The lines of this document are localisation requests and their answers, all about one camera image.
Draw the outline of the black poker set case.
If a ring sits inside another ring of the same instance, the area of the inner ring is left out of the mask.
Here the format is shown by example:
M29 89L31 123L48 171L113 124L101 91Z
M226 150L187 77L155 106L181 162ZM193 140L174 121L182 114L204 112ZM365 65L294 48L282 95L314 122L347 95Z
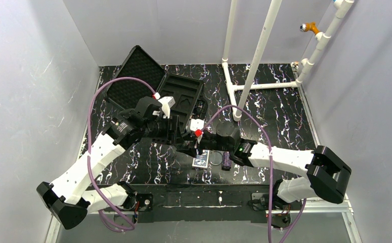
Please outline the black poker set case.
M171 114L178 115L181 130L190 119L204 119L207 102L203 98L204 82L190 77L168 74L140 46L134 46L114 78L135 77L145 81L161 97L172 96L175 104ZM103 97L115 108L125 110L134 108L139 99L152 96L152 92L142 83L118 81L103 91Z

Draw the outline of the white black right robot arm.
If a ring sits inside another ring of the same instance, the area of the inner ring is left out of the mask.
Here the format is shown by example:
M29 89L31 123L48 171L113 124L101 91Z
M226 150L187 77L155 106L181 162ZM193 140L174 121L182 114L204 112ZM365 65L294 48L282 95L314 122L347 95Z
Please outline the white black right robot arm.
M268 147L241 138L238 126L230 122L218 124L211 133L192 120L175 147L178 152L191 157L204 150L228 152L230 160L240 166L273 168L298 175L295 179L275 182L273 200L282 204L311 197L340 204L352 173L351 168L327 146L319 145L314 150Z

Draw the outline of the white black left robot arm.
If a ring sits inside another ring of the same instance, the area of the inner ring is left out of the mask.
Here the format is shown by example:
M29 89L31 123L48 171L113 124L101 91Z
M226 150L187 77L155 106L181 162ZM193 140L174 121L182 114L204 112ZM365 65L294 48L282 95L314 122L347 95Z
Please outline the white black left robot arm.
M115 117L87 151L53 182L41 182L36 191L46 208L65 229L79 225L88 214L110 208L122 215L137 212L148 196L126 182L101 188L95 178L117 157L143 138L173 144L181 138L179 117L154 120Z

